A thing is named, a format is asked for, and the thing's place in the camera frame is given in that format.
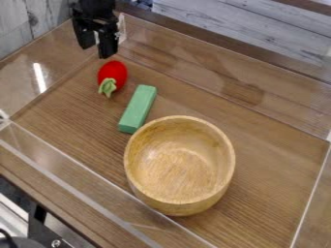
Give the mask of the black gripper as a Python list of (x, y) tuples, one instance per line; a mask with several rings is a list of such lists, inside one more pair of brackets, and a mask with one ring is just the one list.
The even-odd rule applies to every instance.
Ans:
[(95, 32), (99, 31), (99, 54), (107, 59), (117, 52), (119, 29), (113, 14), (115, 0), (77, 0), (71, 4), (72, 27), (77, 43), (83, 49), (96, 44)]

